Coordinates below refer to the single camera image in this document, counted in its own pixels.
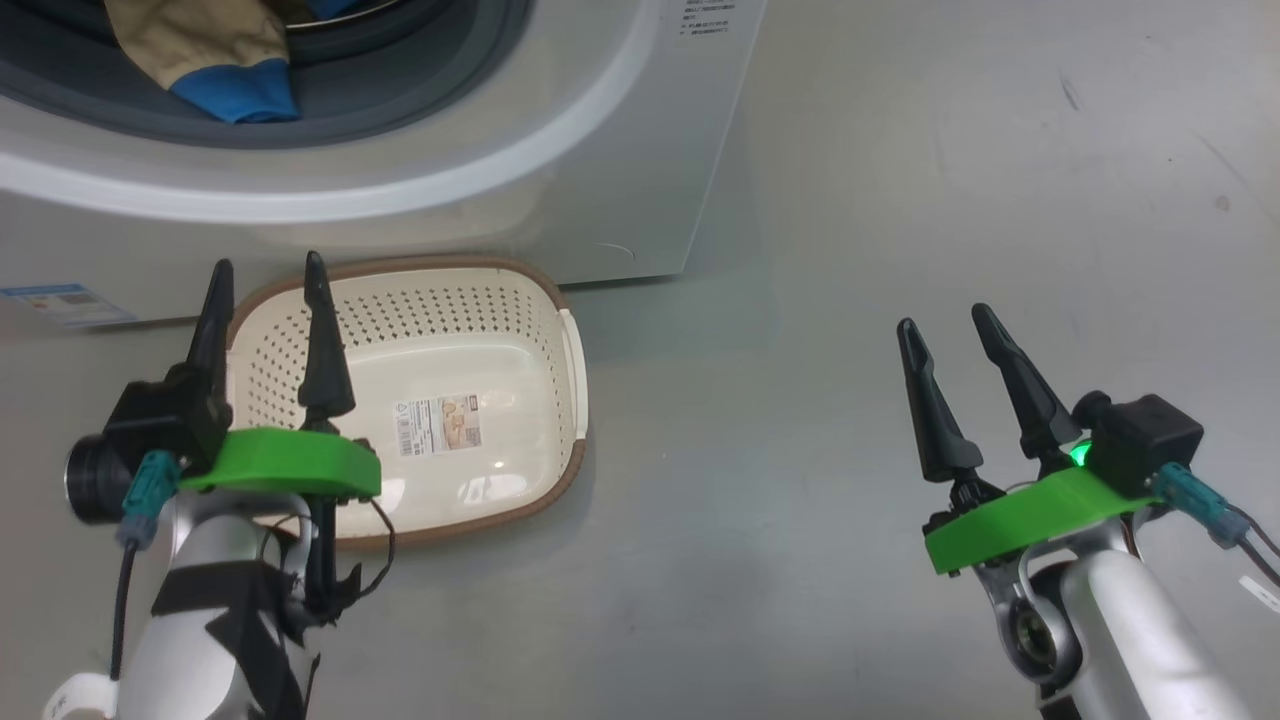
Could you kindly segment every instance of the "floor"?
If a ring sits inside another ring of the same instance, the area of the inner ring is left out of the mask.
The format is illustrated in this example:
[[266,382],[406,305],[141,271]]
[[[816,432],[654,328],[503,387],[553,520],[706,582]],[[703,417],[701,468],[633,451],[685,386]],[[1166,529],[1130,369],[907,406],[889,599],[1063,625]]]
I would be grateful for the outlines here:
[[[978,583],[931,571],[946,491],[893,327],[918,320],[996,484],[1034,466],[975,301],[1068,404],[1156,392],[1201,420],[1198,471],[1280,528],[1277,27],[1266,0],[774,1],[687,272],[571,293],[577,483],[402,553],[320,638],[311,717],[1034,716]],[[67,512],[61,461],[188,333],[0,306],[6,715],[105,666],[118,552]],[[1140,539],[1245,701],[1280,707],[1248,562],[1181,518]],[[140,561],[134,630],[161,573]]]

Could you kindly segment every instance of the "green plastic bracket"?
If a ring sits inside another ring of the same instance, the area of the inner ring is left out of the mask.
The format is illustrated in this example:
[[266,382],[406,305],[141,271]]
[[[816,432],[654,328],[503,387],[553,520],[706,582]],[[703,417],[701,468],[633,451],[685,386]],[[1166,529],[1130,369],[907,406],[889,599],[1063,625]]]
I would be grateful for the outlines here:
[[381,493],[383,469],[376,455],[340,436],[250,428],[227,434],[207,475],[178,483],[212,488],[366,500]]
[[965,512],[925,536],[924,547],[942,575],[1155,502],[1129,500],[1084,468],[1070,468]]

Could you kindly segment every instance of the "white washing machine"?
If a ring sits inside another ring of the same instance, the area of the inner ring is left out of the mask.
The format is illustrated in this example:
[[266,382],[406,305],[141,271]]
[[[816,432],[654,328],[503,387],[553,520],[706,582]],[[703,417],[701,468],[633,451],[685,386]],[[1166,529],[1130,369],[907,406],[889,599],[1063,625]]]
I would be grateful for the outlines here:
[[193,315],[216,259],[243,296],[310,249],[682,269],[765,0],[381,3],[291,31],[302,119],[227,126],[97,1],[0,0],[0,293],[76,325]]

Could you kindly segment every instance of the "green led light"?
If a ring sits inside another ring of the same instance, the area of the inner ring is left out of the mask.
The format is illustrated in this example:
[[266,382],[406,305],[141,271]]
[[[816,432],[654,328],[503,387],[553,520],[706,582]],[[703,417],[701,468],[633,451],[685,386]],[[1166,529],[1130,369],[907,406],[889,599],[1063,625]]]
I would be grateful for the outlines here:
[[1071,448],[1071,460],[1075,461],[1076,466],[1084,466],[1084,456],[1089,454],[1091,447],[1093,447],[1093,441],[1087,439]]

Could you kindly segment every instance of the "white plastic basket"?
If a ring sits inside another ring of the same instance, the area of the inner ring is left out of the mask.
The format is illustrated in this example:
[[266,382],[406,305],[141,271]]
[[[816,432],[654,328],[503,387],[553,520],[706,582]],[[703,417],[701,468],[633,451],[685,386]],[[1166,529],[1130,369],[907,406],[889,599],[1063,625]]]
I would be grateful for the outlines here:
[[[397,539],[531,515],[586,450],[586,369],[556,284],[511,260],[387,260],[329,272],[356,409],[334,424],[383,465]],[[296,428],[310,311],[302,279],[246,300],[232,323],[233,428]],[[339,547],[384,542],[367,505],[338,509]]]

